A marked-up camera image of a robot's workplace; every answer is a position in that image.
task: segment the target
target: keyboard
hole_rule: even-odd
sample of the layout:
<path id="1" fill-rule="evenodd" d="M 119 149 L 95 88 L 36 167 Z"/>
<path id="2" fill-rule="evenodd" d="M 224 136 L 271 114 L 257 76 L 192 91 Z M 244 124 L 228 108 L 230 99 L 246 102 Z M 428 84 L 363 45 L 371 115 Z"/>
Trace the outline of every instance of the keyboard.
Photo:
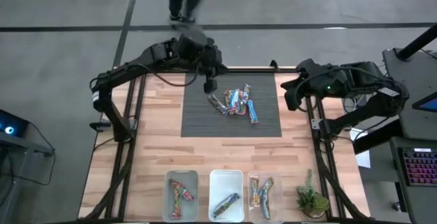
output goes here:
<path id="1" fill-rule="evenodd" d="M 437 186 L 437 148 L 400 148 L 410 186 Z"/>

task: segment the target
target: green plant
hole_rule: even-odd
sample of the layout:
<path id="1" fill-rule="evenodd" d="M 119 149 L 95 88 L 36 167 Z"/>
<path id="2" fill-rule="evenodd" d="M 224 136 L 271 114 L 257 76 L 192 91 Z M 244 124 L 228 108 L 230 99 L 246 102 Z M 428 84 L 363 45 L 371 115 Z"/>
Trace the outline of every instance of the green plant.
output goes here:
<path id="1" fill-rule="evenodd" d="M 308 170 L 305 186 L 297 186 L 298 205 L 310 216 L 319 216 L 329 209 L 329 200 L 317 193 L 313 186 L 313 172 Z"/>

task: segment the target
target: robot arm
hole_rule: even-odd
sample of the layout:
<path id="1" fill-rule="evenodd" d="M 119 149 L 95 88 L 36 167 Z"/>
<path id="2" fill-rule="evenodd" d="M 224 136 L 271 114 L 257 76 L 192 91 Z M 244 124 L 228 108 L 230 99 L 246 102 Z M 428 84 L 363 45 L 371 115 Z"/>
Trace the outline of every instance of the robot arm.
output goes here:
<path id="1" fill-rule="evenodd" d="M 112 89 L 138 76 L 168 70 L 195 71 L 195 78 L 198 74 L 205 75 L 206 82 L 203 85 L 205 93 L 213 92 L 217 88 L 214 77 L 227 72 L 227 68 L 222 64 L 221 51 L 214 45 L 214 40 L 207 38 L 201 32 L 190 32 L 182 34 L 179 40 L 172 38 L 153 44 L 138 58 L 114 70 L 99 74 L 90 82 L 93 106 L 97 111 L 103 112 L 112 123 L 116 142 L 129 141 L 133 138 L 133 131 L 129 120 L 120 115 L 112 102 Z"/>
<path id="2" fill-rule="evenodd" d="M 405 85 L 384 76 L 374 62 L 359 62 L 333 66 L 315 64 L 307 59 L 297 66 L 299 77 L 282 83 L 286 89 L 285 101 L 290 111 L 301 109 L 300 100 L 305 96 L 319 98 L 352 98 L 373 94 L 367 104 L 337 119 L 315 121 L 322 138 L 338 135 L 349 125 L 357 124 L 373 116 L 398 115 L 409 98 Z"/>

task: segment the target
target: wooden tabletop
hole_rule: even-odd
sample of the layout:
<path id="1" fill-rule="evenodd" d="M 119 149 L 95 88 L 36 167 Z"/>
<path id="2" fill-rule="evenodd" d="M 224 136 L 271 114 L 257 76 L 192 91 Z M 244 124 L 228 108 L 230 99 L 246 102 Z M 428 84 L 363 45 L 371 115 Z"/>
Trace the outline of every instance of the wooden tabletop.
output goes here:
<path id="1" fill-rule="evenodd" d="M 163 76 L 173 83 L 185 82 L 184 74 Z M 300 111 L 288 111 L 283 98 L 285 90 L 279 87 L 282 82 L 295 78 L 295 74 L 275 74 L 282 137 L 199 138 L 180 136 L 184 88 L 172 87 L 155 76 L 147 76 L 125 221 L 163 221 L 161 215 L 165 174 L 171 170 L 184 169 L 195 170 L 199 174 L 198 221 L 209 221 L 209 175 L 214 169 L 238 169 L 245 177 L 250 171 L 279 172 L 282 175 L 284 221 L 310 221 L 298 209 L 295 190 L 296 186 L 305 184 L 307 170 L 312 169 L 315 189 L 320 192 L 308 116 Z M 113 101 L 120 111 L 124 109 L 127 92 L 128 84 L 113 90 Z M 323 103 L 327 118 L 336 118 L 343 114 L 340 99 L 326 98 Z M 96 145 L 112 136 L 112 132 L 100 133 Z M 116 147 L 116 143 L 110 142 L 94 152 L 79 217 L 91 212 L 108 189 Z M 334 157 L 340 185 L 357 208 L 369 215 L 350 141 L 336 140 Z M 244 180 L 244 220 L 249 221 L 246 193 L 247 185 Z M 333 212 L 337 213 L 331 188 L 329 193 Z M 114 210 L 117 210 L 117 201 L 115 203 Z"/>

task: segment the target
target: plastic container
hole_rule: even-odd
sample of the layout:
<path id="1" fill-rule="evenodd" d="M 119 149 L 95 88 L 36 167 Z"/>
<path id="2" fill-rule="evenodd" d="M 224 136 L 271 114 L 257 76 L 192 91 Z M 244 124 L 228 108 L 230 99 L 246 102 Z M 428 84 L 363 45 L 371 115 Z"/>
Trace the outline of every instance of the plastic container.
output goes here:
<path id="1" fill-rule="evenodd" d="M 187 191 L 193 196 L 192 201 L 187 201 L 182 197 L 180 209 L 181 218 L 172 219 L 171 213 L 175 208 L 175 195 L 170 179 L 183 184 Z M 164 211 L 163 220 L 168 223 L 194 222 L 199 214 L 199 174 L 194 170 L 168 171 L 165 175 L 164 187 Z"/>
<path id="2" fill-rule="evenodd" d="M 268 206 L 270 208 L 270 220 L 266 219 L 262 213 L 262 206 L 251 206 L 251 176 L 257 176 L 259 179 L 258 190 L 264 185 L 268 178 L 273 178 L 274 183 L 272 188 L 268 192 Z M 279 173 L 269 171 L 251 171 L 247 175 L 247 196 L 249 207 L 249 220 L 252 223 L 282 223 L 283 222 L 283 189 L 282 189 L 282 177 Z"/>
<path id="3" fill-rule="evenodd" d="M 213 222 L 239 223 L 244 220 L 243 173 L 240 170 L 213 170 L 210 174 L 210 205 L 208 216 Z M 214 218 L 214 209 L 229 195 L 237 193 L 240 198 Z"/>

